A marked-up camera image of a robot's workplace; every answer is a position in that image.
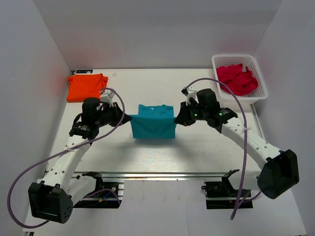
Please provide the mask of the teal t-shirt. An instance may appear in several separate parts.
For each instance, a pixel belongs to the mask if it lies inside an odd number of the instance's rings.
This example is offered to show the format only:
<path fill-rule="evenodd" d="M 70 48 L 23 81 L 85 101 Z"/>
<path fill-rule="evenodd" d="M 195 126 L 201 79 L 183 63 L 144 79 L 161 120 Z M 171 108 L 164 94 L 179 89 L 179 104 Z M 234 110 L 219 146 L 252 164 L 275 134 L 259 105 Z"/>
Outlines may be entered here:
<path fill-rule="evenodd" d="M 176 124 L 174 123 L 173 106 L 138 105 L 138 114 L 131 115 L 132 135 L 135 139 L 174 139 Z"/>

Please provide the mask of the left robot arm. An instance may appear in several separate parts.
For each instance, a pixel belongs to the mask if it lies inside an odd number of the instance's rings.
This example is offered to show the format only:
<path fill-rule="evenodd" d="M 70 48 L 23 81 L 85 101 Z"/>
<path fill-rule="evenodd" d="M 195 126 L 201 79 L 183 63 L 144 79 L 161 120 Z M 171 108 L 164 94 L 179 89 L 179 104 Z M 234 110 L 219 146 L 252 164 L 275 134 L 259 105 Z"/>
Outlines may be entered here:
<path fill-rule="evenodd" d="M 116 102 L 109 104 L 98 98 L 85 99 L 82 112 L 75 117 L 69 132 L 66 153 L 60 154 L 45 177 L 28 189 L 32 216 L 64 224 L 78 202 L 89 195 L 101 195 L 104 190 L 101 174 L 85 172 L 75 181 L 71 180 L 72 176 L 101 127 L 116 127 L 131 120 Z"/>

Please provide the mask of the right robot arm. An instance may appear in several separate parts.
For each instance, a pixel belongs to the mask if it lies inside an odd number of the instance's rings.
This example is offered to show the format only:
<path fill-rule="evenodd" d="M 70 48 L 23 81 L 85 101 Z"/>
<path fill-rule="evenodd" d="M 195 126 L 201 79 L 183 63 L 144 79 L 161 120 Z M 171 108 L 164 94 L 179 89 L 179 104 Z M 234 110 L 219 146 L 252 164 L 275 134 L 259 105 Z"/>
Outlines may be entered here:
<path fill-rule="evenodd" d="M 250 130 L 230 108 L 220 107 L 216 94 L 210 88 L 195 91 L 191 87 L 182 89 L 186 100 L 181 102 L 175 124 L 190 126 L 201 120 L 231 139 L 256 162 L 259 171 L 247 171 L 241 176 L 231 170 L 211 186 L 211 197 L 234 196 L 240 190 L 261 191 L 266 197 L 275 199 L 299 182 L 296 154 L 271 145 Z"/>

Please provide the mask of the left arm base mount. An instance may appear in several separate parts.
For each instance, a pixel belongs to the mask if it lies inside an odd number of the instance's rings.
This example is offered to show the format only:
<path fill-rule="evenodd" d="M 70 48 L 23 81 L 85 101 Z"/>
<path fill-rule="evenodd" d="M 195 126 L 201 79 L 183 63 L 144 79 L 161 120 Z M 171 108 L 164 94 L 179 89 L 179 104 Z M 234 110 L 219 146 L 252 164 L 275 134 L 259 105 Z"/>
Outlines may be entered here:
<path fill-rule="evenodd" d="M 100 173 L 85 172 L 75 175 L 70 183 L 75 183 L 83 177 L 94 177 L 95 188 L 88 197 L 74 205 L 74 208 L 118 209 L 123 200 L 124 182 L 103 177 Z"/>

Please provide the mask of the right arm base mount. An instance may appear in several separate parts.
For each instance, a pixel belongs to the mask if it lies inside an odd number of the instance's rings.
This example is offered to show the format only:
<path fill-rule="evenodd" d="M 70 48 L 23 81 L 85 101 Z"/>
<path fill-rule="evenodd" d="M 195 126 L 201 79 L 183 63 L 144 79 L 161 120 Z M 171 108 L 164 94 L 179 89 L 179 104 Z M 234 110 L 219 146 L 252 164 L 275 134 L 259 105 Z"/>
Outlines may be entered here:
<path fill-rule="evenodd" d="M 239 169 L 230 170 L 220 181 L 207 181 L 201 186 L 206 197 L 207 209 L 234 209 L 238 188 L 234 188 L 229 178 L 238 173 Z"/>

